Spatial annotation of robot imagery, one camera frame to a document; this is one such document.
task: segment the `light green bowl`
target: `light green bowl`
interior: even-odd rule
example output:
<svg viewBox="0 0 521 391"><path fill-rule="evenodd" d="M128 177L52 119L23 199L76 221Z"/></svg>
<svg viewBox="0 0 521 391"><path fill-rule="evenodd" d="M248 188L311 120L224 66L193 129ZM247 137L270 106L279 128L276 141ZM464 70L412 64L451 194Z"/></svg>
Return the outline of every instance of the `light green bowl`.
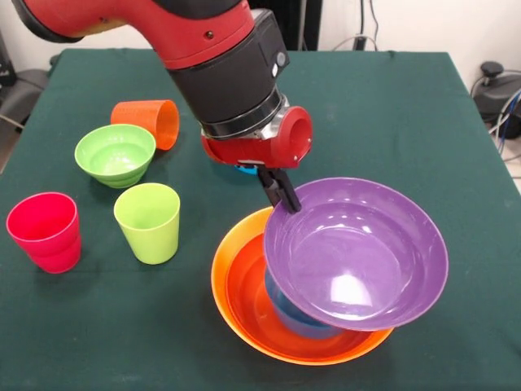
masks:
<svg viewBox="0 0 521 391"><path fill-rule="evenodd" d="M88 133L76 145L74 158L88 175L115 189L130 187L147 171L155 139L136 125L108 125Z"/></svg>

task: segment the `red cup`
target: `red cup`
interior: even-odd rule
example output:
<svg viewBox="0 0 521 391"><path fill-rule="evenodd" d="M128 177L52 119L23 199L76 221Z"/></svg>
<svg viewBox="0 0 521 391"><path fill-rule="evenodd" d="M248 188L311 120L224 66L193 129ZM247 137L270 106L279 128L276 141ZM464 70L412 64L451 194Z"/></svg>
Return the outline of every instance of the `red cup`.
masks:
<svg viewBox="0 0 521 391"><path fill-rule="evenodd" d="M56 192L19 202L7 216L7 232L47 273L71 270L80 260L80 218L74 200Z"/></svg>

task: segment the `green tablecloth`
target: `green tablecloth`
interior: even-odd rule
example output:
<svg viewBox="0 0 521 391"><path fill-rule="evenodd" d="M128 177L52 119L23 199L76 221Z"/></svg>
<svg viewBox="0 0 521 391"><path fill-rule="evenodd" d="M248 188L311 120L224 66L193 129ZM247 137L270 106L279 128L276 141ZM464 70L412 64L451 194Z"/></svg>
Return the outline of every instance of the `green tablecloth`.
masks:
<svg viewBox="0 0 521 391"><path fill-rule="evenodd" d="M374 352L334 367L268 358L224 323L213 254L267 205L254 177L210 161L199 127L152 51L66 51L0 180L0 218L25 196L78 203L83 257L47 275L0 233L0 389L521 389L521 202L449 57L294 53L279 86L314 121L298 185L355 176L385 183L436 221L450 276L436 306ZM181 245L162 266L135 260L112 216L120 191L75 165L114 104L173 99L182 133L143 181L182 199Z"/></svg>

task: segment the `bowl rim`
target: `bowl rim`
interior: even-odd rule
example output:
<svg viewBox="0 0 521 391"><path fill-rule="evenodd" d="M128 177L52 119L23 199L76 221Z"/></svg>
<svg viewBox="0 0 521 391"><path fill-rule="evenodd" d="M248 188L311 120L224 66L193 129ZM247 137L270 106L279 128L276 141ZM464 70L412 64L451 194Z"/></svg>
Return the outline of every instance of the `bowl rim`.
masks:
<svg viewBox="0 0 521 391"><path fill-rule="evenodd" d="M122 128L122 127L129 127L129 128L134 128L135 130L139 130L143 134L147 134L148 140L151 141L151 145L153 146L153 148L151 149L151 154L143 162L141 162L138 167L136 167L135 169L131 169L131 170L121 171L120 173L103 174L103 173L100 173L100 172L96 172L96 171L94 171L94 170L92 170L90 168L87 168L87 167L85 167L81 163L81 160L78 159L79 150L80 150L81 145L85 142L86 139L93 137L97 133L107 131L107 129ZM132 173L134 171L139 171L144 166L147 166L147 164L150 163L150 161L152 160L152 157L154 157L154 153L155 153L155 149L156 148L157 148L157 144L156 144L154 136L148 130L146 130L145 128L143 128L141 126L132 125L132 124L105 125L105 126L100 126L100 127L96 128L94 130L91 130L89 133L87 133L85 136L83 136L80 139L80 141L78 141L78 143L76 144L76 147L74 148L74 160L76 161L76 164L81 169L83 169L86 173L88 173L89 175L97 176L97 177L103 177L103 178L111 178L111 177L115 177L115 176L122 175L122 174L129 174L129 173Z"/></svg>
<svg viewBox="0 0 521 391"><path fill-rule="evenodd" d="M267 277L268 275L271 275L271 273L269 272L269 269L268 267L266 267L266 270L265 270L265 273L264 273L264 281L265 281L265 285L266 285L266 280L267 280ZM296 322L298 324L302 324L306 327L311 327L311 328L316 328L317 330L331 330L331 329L338 329L340 327L336 327L336 326L332 326L328 323L324 323L320 320L316 320L314 319L315 321L317 321L319 324L309 324L309 323L306 323L306 322L302 322L300 321L299 319L295 319L294 317L292 317L291 315L289 315L285 310L282 309L282 307L279 305L279 303L277 303L275 301L275 298L272 297L272 295L269 294L269 290L268 288L266 287L266 293L268 293L268 297L269 297L269 300L271 301L271 304L277 309L279 310L281 313L284 314L284 316L288 317L289 319L291 319L293 322Z"/></svg>
<svg viewBox="0 0 521 391"><path fill-rule="evenodd" d="M375 181L371 181L369 179L364 179L364 178L356 178L356 177L330 177L330 178L320 178L320 179L316 179L314 181L311 181L311 182L307 182L307 183L303 183L302 185L298 186L295 188L295 191L298 191L299 189L302 189L304 187L307 187L307 186L311 186L311 185L314 185L314 184L318 184L318 183L324 183L324 182L334 182L334 181L346 181L346 182L364 182L364 183L368 183L370 185L375 185L375 186L379 186L379 187L382 187L384 188L385 190L387 191L390 191L391 193L394 193L396 196L399 196L400 198L402 199L405 199L407 200L408 202L411 203L412 206L414 206L421 214L423 214L425 216L425 218L431 223L431 225L434 227L434 230L436 232L436 234L438 235L438 237L440 238L440 241L441 241L441 245L442 245L442 248L443 248L443 267L444 267L444 279L443 279L443 282L442 284L440 284L439 288L438 288L438 292L436 292L436 294L434 295L433 297L433 300L431 301L431 303L429 305L427 305L425 307L425 309L419 311L415 316L412 316L412 317L409 317L407 318L406 320L404 321L401 321L401 322L394 322L394 323L389 323L387 325L384 325L383 327L379 327L378 330L383 330L383 329L387 329L389 327L399 327L399 326L404 326L408 323L411 323L413 322L414 320L418 319L419 317L423 316L428 310L430 310L434 304L440 299L441 297L441 294L443 293L444 291L444 288L445 288L445 285L447 284L447 281L449 279L449 250L447 248L447 244L445 243L445 240L444 240L444 237L443 235L441 234L441 231L440 229L438 228L438 226L434 223L434 221L432 220L432 218L428 215L428 213L421 207L419 206L416 202L414 202L413 200L411 200L407 195L399 192L398 190L395 190L393 189L392 187L390 186L387 186L387 185L384 185L380 182L375 182ZM274 215L275 211L276 210L280 210L280 208L282 208L282 205L279 203L277 204L275 207L274 207L274 210L273 212L269 215L269 218L268 218L268 221L266 222L266 229L269 225L269 220L272 218L272 216ZM278 281L278 279L276 278L275 274L273 273L273 269L272 267L270 267L270 262L268 260L268 255L267 255L267 248L268 246L266 245L266 242L263 243L264 245L264 252L265 252L265 257L266 257L266 265L269 269L269 272L272 276L272 278L274 279L275 283L278 285L279 289L281 290L281 292L287 297L287 299L289 301L291 301L291 303L293 303L293 305L295 305L299 310L303 311L305 314L315 318L316 320L319 320L320 322L323 322L323 323L326 323L326 324L329 324L331 326L335 326L335 327L341 327L341 328L348 328L349 330L353 330L353 331L359 331L359 332L371 332L371 331L375 331L374 329L373 330L370 330L370 329L367 329L365 327L357 327L356 326L356 321L349 321L348 322L348 325L347 324L344 324L346 323L344 320L342 319L332 319L332 318L328 318L328 319L323 319L323 318L318 318L317 317L317 314L313 313L313 314L309 314L308 313L308 308L304 309L303 305L299 304L299 303L296 303L294 301L294 299L291 297L291 295L288 295L288 293L286 292L286 289L283 288L283 285L281 285Z"/></svg>
<svg viewBox="0 0 521 391"><path fill-rule="evenodd" d="M326 365L335 365L335 364L340 364L342 362L351 361L355 358L359 358L360 356L368 354L371 350L376 349L378 346L380 346L393 332L394 327L388 328L385 330L369 332L370 335L368 336L368 339L372 338L373 341L368 346L366 346L363 350L361 350L360 352L357 352L356 354L349 354L349 355L338 355L337 354L332 359L322 360L322 361L305 361L305 360L301 360L298 358L294 358L289 355L286 356L284 354L279 354L275 351L272 351L271 349L269 349L269 347L264 346L264 344L260 343L255 338L251 337L249 335L249 333L247 332L247 330L245 330L243 328L243 326L241 325L241 323L236 319L233 311L227 305L227 301L224 300L224 302L221 302L219 300L220 295L218 293L218 290L219 290L219 287L222 289L224 284L222 281L217 281L216 274L217 274L218 255L225 251L225 248L227 247L226 242L228 240L230 240L230 238L233 238L236 235L236 233L239 230L241 230L244 226L246 226L251 219L256 218L256 217L261 218L261 217L263 217L262 216L263 214L268 213L268 212L271 213L272 211L273 211L272 207L260 209L260 210L255 211L254 213L247 215L243 219L241 219L226 233L225 237L219 243L219 246L217 247L217 250L215 252L214 258L212 260L212 271L211 271L212 295L213 295L213 300L216 303L217 309L219 310L219 313L221 314L221 317L225 320L225 322L228 324L228 326L234 331L234 333L239 338L241 338L244 342L249 344L252 348L260 351L261 353L266 354L267 356L270 356L271 358L276 358L277 360L281 360L284 362L289 362L289 363L297 364L297 365L310 366L310 367L322 367L322 366L326 366ZM230 310L230 311L228 311L228 312L230 312L230 314L227 314L227 311L225 310L225 308L228 308Z"/></svg>

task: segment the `orange bowl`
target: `orange bowl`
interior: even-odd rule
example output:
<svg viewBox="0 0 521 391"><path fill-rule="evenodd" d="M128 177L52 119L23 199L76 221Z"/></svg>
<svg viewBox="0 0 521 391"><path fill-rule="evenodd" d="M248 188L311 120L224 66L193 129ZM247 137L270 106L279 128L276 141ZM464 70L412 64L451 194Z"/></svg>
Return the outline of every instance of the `orange bowl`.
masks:
<svg viewBox="0 0 521 391"><path fill-rule="evenodd" d="M231 329L262 353L300 365L346 362L380 345L392 329L346 330L325 340L313 340L296 335L278 320L264 285L262 240L272 210L259 210L234 226L213 259L213 297Z"/></svg>

